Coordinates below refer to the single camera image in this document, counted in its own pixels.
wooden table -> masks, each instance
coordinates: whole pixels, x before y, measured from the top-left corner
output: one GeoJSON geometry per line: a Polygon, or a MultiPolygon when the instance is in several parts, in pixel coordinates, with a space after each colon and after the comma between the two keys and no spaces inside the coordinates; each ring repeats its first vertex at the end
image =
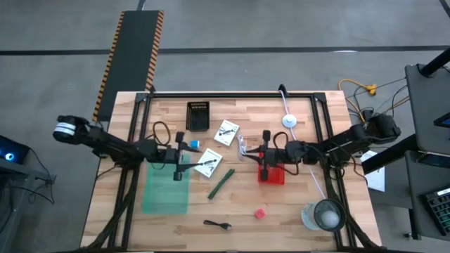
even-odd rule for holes
{"type": "MultiPolygon", "coordinates": [[[[135,92],[119,92],[115,101],[109,133],[127,139],[135,92]]],[[[350,118],[344,94],[341,91],[326,91],[333,131],[338,134],[348,130],[350,118]]],[[[201,150],[211,148],[223,155],[223,160],[210,179],[197,171],[191,172],[191,189],[188,213],[186,215],[147,215],[142,213],[143,189],[146,184],[147,169],[141,166],[138,192],[134,208],[129,250],[148,251],[300,251],[333,250],[333,234],[325,231],[309,231],[302,224],[300,212],[310,202],[321,199],[320,193],[306,165],[300,165],[300,175],[285,175],[284,186],[259,185],[257,182],[257,164],[245,158],[242,162],[237,155],[237,140],[229,147],[213,140],[224,119],[240,126],[238,134],[246,137],[248,148],[262,144],[262,130],[269,129],[272,136],[278,131],[289,131],[281,124],[285,114],[280,98],[164,98],[152,99],[148,118],[148,134],[152,132],[154,122],[162,120],[169,126],[172,144],[176,131],[185,131],[186,102],[208,100],[210,102],[210,130],[206,132],[186,132],[185,141],[199,140],[201,150]],[[225,183],[213,200],[208,193],[229,169],[235,174],[225,183]],[[257,220],[254,212],[263,208],[266,217],[257,220]],[[203,221],[228,222],[233,225],[230,231],[216,226],[205,226],[203,221]]],[[[305,98],[289,98],[290,113],[297,117],[295,135],[306,142],[317,142],[311,103],[305,98]]],[[[321,126],[324,138],[323,113],[319,106],[321,126]]],[[[157,127],[158,136],[164,138],[165,130],[157,127]]],[[[277,140],[284,146],[283,138],[277,140]]],[[[196,162],[201,154],[191,154],[196,162]]],[[[102,161],[98,172],[113,166],[112,161],[102,161]]],[[[319,165],[311,166],[321,188],[323,172],[319,165]]],[[[86,226],[82,237],[82,246],[88,245],[103,229],[113,214],[120,169],[114,169],[102,176],[94,187],[86,226]]],[[[375,243],[381,245],[378,227],[373,213],[368,189],[364,180],[357,176],[352,167],[347,168],[345,188],[349,208],[360,227],[375,243]]],[[[122,238],[123,219],[120,222],[117,242],[122,238]]]]}

green translucent tray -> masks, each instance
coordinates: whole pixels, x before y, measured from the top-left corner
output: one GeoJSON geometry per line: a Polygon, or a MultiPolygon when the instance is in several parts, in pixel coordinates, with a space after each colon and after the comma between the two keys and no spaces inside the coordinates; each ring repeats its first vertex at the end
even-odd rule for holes
{"type": "MultiPolygon", "coordinates": [[[[183,155],[181,163],[190,162],[190,155],[183,155]]],[[[189,203],[189,181],[191,170],[183,173],[183,180],[174,181],[175,164],[147,165],[147,181],[143,194],[142,212],[144,214],[186,214],[189,203]]]]}

keyboard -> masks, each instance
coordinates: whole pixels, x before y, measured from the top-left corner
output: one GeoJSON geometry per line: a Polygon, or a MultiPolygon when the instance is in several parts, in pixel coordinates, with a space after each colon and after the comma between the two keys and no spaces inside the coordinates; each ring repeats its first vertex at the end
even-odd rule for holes
{"type": "Polygon", "coordinates": [[[442,235],[450,234],[450,188],[423,195],[425,208],[442,235]]]}

white card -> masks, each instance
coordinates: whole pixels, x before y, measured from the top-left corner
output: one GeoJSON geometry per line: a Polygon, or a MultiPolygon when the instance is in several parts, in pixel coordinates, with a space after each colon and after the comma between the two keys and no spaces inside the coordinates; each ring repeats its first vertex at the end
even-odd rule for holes
{"type": "Polygon", "coordinates": [[[216,162],[211,162],[206,165],[198,165],[195,166],[194,169],[209,178],[211,177],[212,172],[214,172],[214,170],[216,169],[217,165],[219,165],[221,159],[222,159],[221,155],[207,148],[206,151],[203,153],[202,157],[198,160],[198,163],[210,160],[216,160],[216,162]]]}
{"type": "Polygon", "coordinates": [[[220,125],[219,130],[214,136],[214,140],[219,141],[220,143],[230,146],[233,141],[234,136],[238,132],[239,126],[230,122],[228,120],[224,120],[222,125],[220,125]]]}
{"type": "MultiPolygon", "coordinates": [[[[367,151],[361,156],[361,161],[364,162],[372,156],[376,155],[377,152],[372,150],[367,151]]],[[[367,179],[367,187],[374,190],[379,190],[380,192],[385,192],[385,168],[379,168],[376,171],[365,175],[367,179]]]]}

concrete floor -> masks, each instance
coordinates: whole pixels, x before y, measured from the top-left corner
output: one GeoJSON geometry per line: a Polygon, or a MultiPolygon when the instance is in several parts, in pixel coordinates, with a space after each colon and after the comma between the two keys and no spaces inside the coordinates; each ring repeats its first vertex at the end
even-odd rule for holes
{"type": "MultiPolygon", "coordinates": [[[[120,11],[137,0],[0,0],[0,50],[109,48],[120,11]]],[[[149,1],[165,11],[161,48],[234,46],[417,46],[449,44],[450,23],[438,0],[149,1]]],[[[268,53],[159,56],[161,91],[336,90],[343,78],[384,84],[404,66],[438,51],[268,53]]],[[[98,159],[82,146],[53,140],[60,114],[90,118],[107,56],[0,56],[0,134],[33,147],[58,175],[56,204],[37,200],[13,243],[14,252],[54,252],[79,245],[98,159]]],[[[361,106],[377,107],[405,82],[386,86],[361,106]]],[[[345,86],[352,94],[354,86],[345,86]]],[[[407,91],[399,94],[406,96],[407,91]]],[[[386,104],[380,110],[389,107],[386,104]]],[[[396,109],[402,138],[414,132],[411,109],[396,109]]],[[[405,209],[374,205],[384,246],[444,252],[448,242],[403,239],[405,209]]]]}

